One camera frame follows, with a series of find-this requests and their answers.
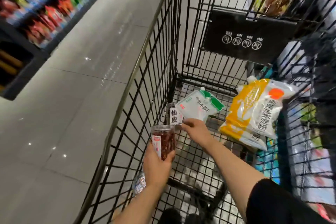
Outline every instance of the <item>right hand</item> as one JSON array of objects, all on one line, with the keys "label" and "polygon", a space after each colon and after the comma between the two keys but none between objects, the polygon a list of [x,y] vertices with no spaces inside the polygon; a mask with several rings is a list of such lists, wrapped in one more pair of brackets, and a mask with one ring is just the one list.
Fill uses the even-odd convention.
[{"label": "right hand", "polygon": [[190,138],[198,143],[202,148],[207,149],[215,139],[211,136],[207,126],[198,119],[185,119],[181,125],[182,129],[188,133]]}]

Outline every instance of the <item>metal cart frame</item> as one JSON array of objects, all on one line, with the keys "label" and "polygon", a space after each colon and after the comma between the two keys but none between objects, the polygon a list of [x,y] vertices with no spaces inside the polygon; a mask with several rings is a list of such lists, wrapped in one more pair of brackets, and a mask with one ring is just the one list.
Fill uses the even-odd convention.
[{"label": "metal cart frame", "polygon": [[[255,150],[232,141],[217,131],[218,126],[225,121],[233,97],[237,95],[236,86],[245,84],[250,74],[257,73],[255,66],[251,62],[207,52],[203,48],[208,16],[213,9],[244,12],[252,19],[266,17],[260,7],[253,7],[254,2],[255,0],[198,0],[195,7],[191,0],[160,1],[106,137],[104,151],[86,199],[74,223],[109,223],[115,214],[128,205],[134,197],[131,184],[142,168],[151,127],[166,122],[167,103],[176,102],[201,86],[226,105],[220,113],[208,118],[207,126],[212,135],[244,161],[251,165],[255,162]],[[303,14],[298,11],[301,2],[302,0],[291,0],[287,11],[276,16],[276,19],[298,23],[300,34],[307,35],[307,32],[316,32],[322,27],[325,29],[324,20],[335,4],[328,8],[328,13],[317,19],[317,15],[310,17],[317,1],[314,0]],[[293,47],[289,53],[297,53],[299,50],[300,48]],[[297,66],[300,62],[293,64],[289,56],[284,60],[287,60],[285,73],[289,66]],[[271,65],[261,76],[265,76],[270,69]],[[279,72],[278,79],[286,78],[283,69]],[[304,66],[299,72],[312,74],[312,70],[311,67]],[[290,108],[301,93],[290,99],[286,108]],[[288,120],[279,119],[278,128],[285,131],[279,136],[279,144],[282,142],[285,145],[279,146],[279,155],[288,159],[291,155],[286,145],[291,139],[288,136]],[[157,204],[152,223],[156,223],[161,212],[169,207],[178,208],[183,217],[189,213],[198,213],[205,222],[215,219],[217,222],[243,223],[213,159],[190,141],[183,131],[176,135],[176,140],[177,155],[171,177]],[[270,154],[273,159],[276,153]],[[289,166],[290,163],[281,169],[284,181],[291,177]]]}]

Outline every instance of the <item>plastic jar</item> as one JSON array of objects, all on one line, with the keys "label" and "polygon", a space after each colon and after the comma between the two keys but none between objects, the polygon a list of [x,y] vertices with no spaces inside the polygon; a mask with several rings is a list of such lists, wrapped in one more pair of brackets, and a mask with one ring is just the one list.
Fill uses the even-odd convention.
[{"label": "plastic jar", "polygon": [[162,160],[175,150],[175,132],[172,125],[154,125],[152,127],[152,144]]}]

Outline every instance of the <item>store aisle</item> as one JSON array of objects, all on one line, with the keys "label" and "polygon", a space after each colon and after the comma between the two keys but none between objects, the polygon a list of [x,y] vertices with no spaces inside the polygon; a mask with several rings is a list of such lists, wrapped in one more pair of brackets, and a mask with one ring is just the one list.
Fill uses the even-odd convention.
[{"label": "store aisle", "polygon": [[0,222],[71,223],[159,0],[98,0],[15,101],[0,99]]}]

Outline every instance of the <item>shopping cart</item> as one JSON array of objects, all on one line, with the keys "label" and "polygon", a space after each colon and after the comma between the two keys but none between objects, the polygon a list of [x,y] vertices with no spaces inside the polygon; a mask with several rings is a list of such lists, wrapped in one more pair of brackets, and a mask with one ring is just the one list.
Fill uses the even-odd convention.
[{"label": "shopping cart", "polygon": [[[306,196],[312,185],[305,181],[309,175],[331,181],[327,188],[313,189],[323,187],[334,195],[334,170],[316,172],[311,157],[313,150],[329,145],[329,156],[317,159],[334,158],[334,144],[330,140],[314,146],[311,134],[323,126],[332,131],[335,124],[318,123],[310,114],[317,101],[322,107],[334,104],[334,75],[323,78],[317,69],[323,46],[327,46],[324,57],[331,60],[329,71],[335,68],[335,3],[277,0],[267,6],[268,1],[160,1],[75,223],[109,223],[130,203],[134,198],[131,185],[142,169],[151,127],[166,123],[167,103],[177,102],[201,86],[225,104],[224,110],[206,122],[214,138],[304,201],[310,201]],[[250,75],[287,81],[300,88],[279,116],[278,140],[268,141],[268,151],[263,154],[218,132],[237,95],[236,86],[246,84]],[[314,84],[321,80],[331,86],[329,91],[314,91]],[[330,99],[323,102],[322,95],[314,95],[321,91]],[[298,108],[308,110],[293,114]],[[205,222],[243,223],[214,160],[185,132],[179,131],[176,141],[172,173],[152,223],[171,207],[183,218],[197,213]]]}]

